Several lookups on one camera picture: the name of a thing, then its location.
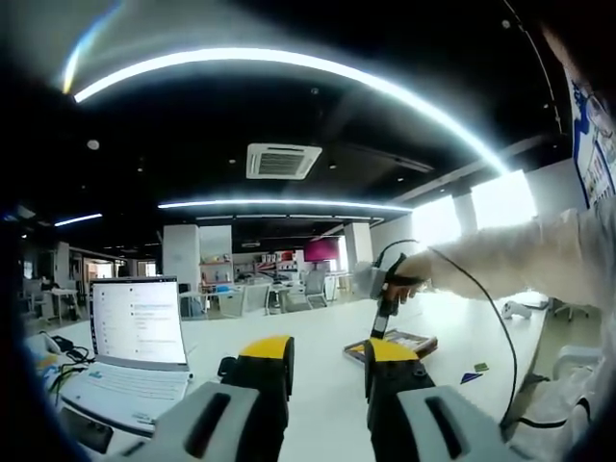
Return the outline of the person's right hand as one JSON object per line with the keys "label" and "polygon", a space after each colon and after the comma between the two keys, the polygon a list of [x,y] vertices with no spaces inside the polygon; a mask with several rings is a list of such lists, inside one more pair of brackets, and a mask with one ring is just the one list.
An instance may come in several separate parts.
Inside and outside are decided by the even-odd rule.
{"label": "person's right hand", "polygon": [[418,253],[401,262],[392,277],[388,278],[385,298],[404,304],[408,298],[415,296],[422,284],[431,277],[430,257]]}

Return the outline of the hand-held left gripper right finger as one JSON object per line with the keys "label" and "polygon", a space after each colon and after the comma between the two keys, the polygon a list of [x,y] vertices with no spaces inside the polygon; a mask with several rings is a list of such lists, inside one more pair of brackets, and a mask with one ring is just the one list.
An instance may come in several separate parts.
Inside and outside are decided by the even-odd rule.
{"label": "hand-held left gripper right finger", "polygon": [[512,461],[494,420],[437,386],[412,350],[365,342],[367,426],[377,461]]}

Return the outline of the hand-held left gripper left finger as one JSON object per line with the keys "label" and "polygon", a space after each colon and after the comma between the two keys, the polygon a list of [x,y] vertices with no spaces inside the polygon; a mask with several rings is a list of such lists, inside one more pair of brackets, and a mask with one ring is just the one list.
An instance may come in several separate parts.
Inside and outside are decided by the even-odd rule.
{"label": "hand-held left gripper left finger", "polygon": [[289,423],[295,339],[273,336],[221,360],[206,382],[166,412],[152,438],[154,461],[276,461]]}

